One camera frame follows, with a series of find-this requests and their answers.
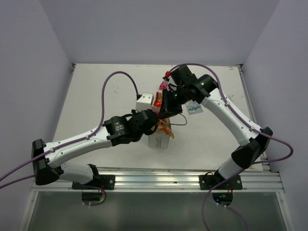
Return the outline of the orange Fox's fruits candy bag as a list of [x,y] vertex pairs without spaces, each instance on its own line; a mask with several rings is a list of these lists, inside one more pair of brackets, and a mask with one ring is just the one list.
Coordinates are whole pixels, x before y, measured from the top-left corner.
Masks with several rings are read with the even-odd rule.
[[156,131],[169,135],[171,138],[175,138],[174,133],[172,132],[171,129],[171,123],[169,118],[160,119]]

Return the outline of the white paper coffee bag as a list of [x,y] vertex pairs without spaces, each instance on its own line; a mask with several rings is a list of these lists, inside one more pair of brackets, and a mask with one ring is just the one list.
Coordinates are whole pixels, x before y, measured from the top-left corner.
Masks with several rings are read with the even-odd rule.
[[[184,118],[185,122],[182,123],[182,124],[171,123],[171,127],[172,126],[185,126],[185,125],[187,125],[186,117],[183,114],[180,114],[180,116],[182,116]],[[157,132],[156,130],[153,134],[148,136],[149,147],[150,148],[157,148],[157,149],[166,149],[168,147],[169,140],[170,140],[171,137],[169,135],[162,133],[162,132]]]

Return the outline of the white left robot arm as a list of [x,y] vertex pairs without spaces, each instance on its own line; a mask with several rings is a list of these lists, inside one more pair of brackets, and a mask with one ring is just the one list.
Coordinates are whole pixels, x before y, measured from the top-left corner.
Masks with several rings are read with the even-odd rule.
[[157,126],[158,115],[151,109],[133,111],[124,116],[114,116],[96,129],[59,142],[32,142],[31,157],[37,185],[47,185],[57,180],[75,181],[89,189],[99,186],[100,177],[94,165],[76,165],[69,161],[89,152],[119,144],[138,142]]

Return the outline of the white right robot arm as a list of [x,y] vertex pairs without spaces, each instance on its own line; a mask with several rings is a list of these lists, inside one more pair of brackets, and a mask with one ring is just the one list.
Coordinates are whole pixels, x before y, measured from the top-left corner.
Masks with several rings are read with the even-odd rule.
[[211,186],[225,189],[231,184],[231,177],[240,174],[265,152],[270,128],[262,128],[246,117],[223,93],[220,81],[210,75],[196,77],[187,65],[179,65],[165,73],[164,80],[172,79],[168,89],[163,90],[160,118],[180,114],[182,105],[194,101],[212,112],[237,140],[239,147],[230,158],[205,181]]

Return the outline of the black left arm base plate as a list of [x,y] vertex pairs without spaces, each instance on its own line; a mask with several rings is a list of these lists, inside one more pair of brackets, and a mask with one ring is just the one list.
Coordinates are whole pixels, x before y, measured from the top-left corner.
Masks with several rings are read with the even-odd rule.
[[92,190],[92,189],[103,189],[113,190],[116,182],[115,175],[99,175],[95,176],[94,179],[86,184],[80,184],[77,182],[72,183],[72,189],[74,190]]

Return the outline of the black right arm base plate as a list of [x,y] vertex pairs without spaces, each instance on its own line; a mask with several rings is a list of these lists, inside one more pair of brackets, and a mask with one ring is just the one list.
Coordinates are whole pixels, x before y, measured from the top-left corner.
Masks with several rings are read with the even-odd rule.
[[207,172],[199,175],[199,186],[201,190],[242,190],[242,180],[239,175],[225,180],[218,174]]

